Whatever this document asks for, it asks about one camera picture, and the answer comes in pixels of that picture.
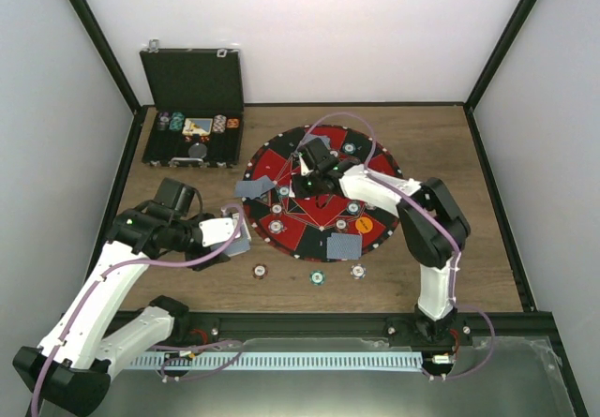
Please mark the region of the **teal chips top seat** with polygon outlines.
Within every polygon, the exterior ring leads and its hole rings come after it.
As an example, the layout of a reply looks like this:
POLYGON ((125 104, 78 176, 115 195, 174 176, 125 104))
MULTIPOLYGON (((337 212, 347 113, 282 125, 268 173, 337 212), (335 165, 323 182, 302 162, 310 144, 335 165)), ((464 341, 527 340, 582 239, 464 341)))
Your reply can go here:
POLYGON ((341 151, 347 155, 351 155, 355 151, 355 146, 352 143, 344 143, 341 147, 341 151))

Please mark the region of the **dealt cards bottom seat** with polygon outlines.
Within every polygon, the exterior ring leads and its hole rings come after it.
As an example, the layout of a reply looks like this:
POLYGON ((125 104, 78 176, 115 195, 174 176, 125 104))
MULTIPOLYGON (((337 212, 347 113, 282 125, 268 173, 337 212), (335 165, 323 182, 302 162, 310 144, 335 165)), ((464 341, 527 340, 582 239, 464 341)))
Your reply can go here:
POLYGON ((326 242, 326 258, 334 261, 358 260, 362 256, 360 234, 332 233, 326 242))

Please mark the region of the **teal chips seat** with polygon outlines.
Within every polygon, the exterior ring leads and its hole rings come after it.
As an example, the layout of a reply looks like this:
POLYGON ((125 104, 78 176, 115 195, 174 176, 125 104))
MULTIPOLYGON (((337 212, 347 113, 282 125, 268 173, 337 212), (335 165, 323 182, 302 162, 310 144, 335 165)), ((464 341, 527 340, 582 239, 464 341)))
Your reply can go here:
POLYGON ((282 198, 288 198, 290 196, 291 190, 288 186, 281 186, 277 189, 277 193, 282 198))
POLYGON ((356 201, 350 201, 347 205, 347 211, 353 215, 356 216, 360 213, 361 211, 361 205, 356 202, 356 201))
POLYGON ((344 143, 341 147, 341 151, 347 155, 351 155, 355 151, 355 146, 352 143, 344 143))

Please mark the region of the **white purple chip stack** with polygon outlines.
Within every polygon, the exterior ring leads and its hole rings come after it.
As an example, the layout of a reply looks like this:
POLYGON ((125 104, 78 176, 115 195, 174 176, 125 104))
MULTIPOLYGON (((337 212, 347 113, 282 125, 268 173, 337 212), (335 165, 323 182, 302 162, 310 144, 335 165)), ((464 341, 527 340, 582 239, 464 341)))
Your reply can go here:
POLYGON ((350 273, 353 279, 363 279, 367 274, 366 267, 361 263, 353 264, 350 273))

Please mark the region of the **red black chips bottom seat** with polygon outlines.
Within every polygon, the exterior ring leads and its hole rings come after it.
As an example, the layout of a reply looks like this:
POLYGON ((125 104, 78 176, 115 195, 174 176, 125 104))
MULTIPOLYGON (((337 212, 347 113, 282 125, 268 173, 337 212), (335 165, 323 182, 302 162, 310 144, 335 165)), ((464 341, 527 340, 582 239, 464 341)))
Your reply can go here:
POLYGON ((336 221, 336 231, 338 232, 346 232, 348 229, 348 224, 345 220, 339 219, 336 221))

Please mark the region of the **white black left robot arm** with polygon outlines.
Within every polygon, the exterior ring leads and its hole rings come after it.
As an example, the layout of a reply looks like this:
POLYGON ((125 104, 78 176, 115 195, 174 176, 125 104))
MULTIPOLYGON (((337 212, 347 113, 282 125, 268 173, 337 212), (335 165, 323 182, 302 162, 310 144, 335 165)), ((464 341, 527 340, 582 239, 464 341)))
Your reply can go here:
POLYGON ((37 416, 48 401, 88 416, 135 358, 165 340, 179 346, 190 338, 188 308, 164 296, 114 333, 107 330, 149 267, 202 270, 228 259, 227 249, 243 235, 244 210, 232 203, 220 216, 190 216, 191 204, 201 199, 197 188, 165 178, 153 199, 114 218, 96 266, 60 321, 13 358, 32 394, 30 415, 37 416))

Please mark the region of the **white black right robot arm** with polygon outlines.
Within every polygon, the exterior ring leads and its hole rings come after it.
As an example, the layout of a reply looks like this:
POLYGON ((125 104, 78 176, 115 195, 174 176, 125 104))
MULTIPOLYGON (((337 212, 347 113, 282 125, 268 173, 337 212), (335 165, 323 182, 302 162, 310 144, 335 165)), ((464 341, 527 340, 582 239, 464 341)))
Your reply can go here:
POLYGON ((439 178, 404 180, 374 171, 368 163, 339 159, 320 139, 302 142, 300 172, 292 177, 298 198, 323 194, 362 201, 397 217, 406 246, 420 265, 414 311, 419 338, 436 345, 450 334, 457 314, 456 279, 471 227, 439 178))

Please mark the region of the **red black chip stack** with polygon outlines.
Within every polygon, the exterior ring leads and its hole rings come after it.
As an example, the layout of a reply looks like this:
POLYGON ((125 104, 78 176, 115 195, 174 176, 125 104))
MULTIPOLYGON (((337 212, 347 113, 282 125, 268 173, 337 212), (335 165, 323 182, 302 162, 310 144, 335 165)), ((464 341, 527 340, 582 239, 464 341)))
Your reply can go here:
POLYGON ((252 269, 252 275, 255 279, 264 279, 268 274, 268 269, 263 264, 256 264, 252 269))

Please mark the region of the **red black chips seat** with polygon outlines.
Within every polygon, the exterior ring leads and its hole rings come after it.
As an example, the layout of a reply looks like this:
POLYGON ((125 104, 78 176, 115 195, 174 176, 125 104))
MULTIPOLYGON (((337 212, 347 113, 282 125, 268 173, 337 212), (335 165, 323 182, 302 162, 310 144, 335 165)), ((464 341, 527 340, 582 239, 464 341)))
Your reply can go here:
POLYGON ((271 208, 271 212, 275 216, 280 216, 283 213, 283 207, 280 204, 274 204, 271 208))
POLYGON ((336 221, 336 231, 338 232, 346 232, 348 229, 348 224, 345 220, 339 219, 336 221))

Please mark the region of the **blue backed card deck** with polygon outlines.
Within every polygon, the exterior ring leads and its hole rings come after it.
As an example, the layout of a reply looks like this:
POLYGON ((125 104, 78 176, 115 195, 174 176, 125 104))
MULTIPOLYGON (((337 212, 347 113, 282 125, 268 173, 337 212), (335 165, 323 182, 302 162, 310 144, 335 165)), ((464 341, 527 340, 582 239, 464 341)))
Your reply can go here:
POLYGON ((251 237, 247 235, 240 236, 233 240, 223 251, 229 257, 235 257, 250 250, 251 237))

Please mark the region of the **dealt cards seat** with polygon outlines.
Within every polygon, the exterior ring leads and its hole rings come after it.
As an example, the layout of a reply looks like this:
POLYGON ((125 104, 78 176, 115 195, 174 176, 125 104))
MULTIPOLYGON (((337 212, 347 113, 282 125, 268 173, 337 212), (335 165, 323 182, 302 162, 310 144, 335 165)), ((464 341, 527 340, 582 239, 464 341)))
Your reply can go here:
POLYGON ((332 233, 326 242, 326 258, 334 261, 358 260, 362 256, 360 234, 332 233))
POLYGON ((313 140, 320 140, 328 149, 331 148, 330 138, 324 135, 307 134, 307 136, 304 138, 304 144, 308 144, 313 140))
POLYGON ((235 185, 233 195, 236 198, 254 200, 275 187, 276 183, 264 175, 255 180, 238 181, 235 185))

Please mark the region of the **dealt cards top seat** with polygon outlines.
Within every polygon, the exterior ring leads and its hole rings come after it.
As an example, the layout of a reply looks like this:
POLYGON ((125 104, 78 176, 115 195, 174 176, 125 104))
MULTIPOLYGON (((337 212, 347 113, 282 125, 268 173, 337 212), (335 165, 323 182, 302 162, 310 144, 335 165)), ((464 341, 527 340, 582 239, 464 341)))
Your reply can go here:
POLYGON ((304 138, 304 144, 308 144, 313 140, 320 140, 328 149, 331 148, 330 138, 324 135, 307 134, 307 136, 304 138))

